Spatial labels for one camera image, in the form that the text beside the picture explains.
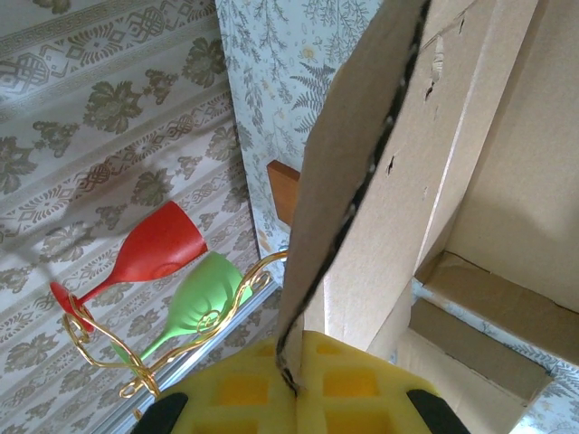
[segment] gold metal stand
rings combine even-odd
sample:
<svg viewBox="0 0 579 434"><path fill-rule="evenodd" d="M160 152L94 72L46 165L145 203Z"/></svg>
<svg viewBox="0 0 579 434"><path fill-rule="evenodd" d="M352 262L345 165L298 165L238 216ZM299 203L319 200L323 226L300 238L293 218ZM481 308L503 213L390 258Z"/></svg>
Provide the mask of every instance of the gold metal stand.
<svg viewBox="0 0 579 434"><path fill-rule="evenodd" d="M128 345L125 344L125 342L123 342L118 336L112 333L106 326L99 324L92 317L86 307L81 307L78 309L74 303L74 300L72 299L72 296L69 297L71 298L71 305L74 309L74 313L79 318L82 318L82 320L93 326L96 330L106 335L113 343L117 344L120 348L127 352L130 363L105 363L94 359L84 346L90 342L90 336L82 325L82 322L71 314L64 314L62 317L62 322L64 323L64 328L71 337L74 346L77 347L87 362L93 366L98 366L99 368L127 368L131 369L136 374L136 377L133 378L131 382L128 382L120 389L119 396L121 398L132 397L143 386L145 386L150 393L157 397L160 393L160 390L157 381L155 380L155 374L158 373L161 368L173 362L180 355L198 348L199 346L211 340L219 332L221 332L231 322L237 313L245 289L252 288L254 294L263 290L271 281L271 274L268 271L265 271L264 268L272 262L284 259L286 257L287 251L284 250L273 253L255 264L243 277L241 283L237 287L233 299L233 305L229 311L219 312L212 310L205 313L197 323L197 336L192 342L167 352L151 366L146 366L140 356L131 350ZM138 412L138 410L136 410L134 414L137 419L140 418L140 412Z"/></svg>

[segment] yellow foam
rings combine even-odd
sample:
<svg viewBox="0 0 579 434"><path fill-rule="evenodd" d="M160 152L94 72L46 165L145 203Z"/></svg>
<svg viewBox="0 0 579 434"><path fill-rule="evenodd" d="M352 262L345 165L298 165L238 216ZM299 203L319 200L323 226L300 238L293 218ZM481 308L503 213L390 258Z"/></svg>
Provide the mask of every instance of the yellow foam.
<svg viewBox="0 0 579 434"><path fill-rule="evenodd" d="M316 332L303 338L297 399L273 361L274 342L261 341L182 380L161 399L189 401L174 434L430 434L407 398L412 389L437 394L416 377Z"/></svg>

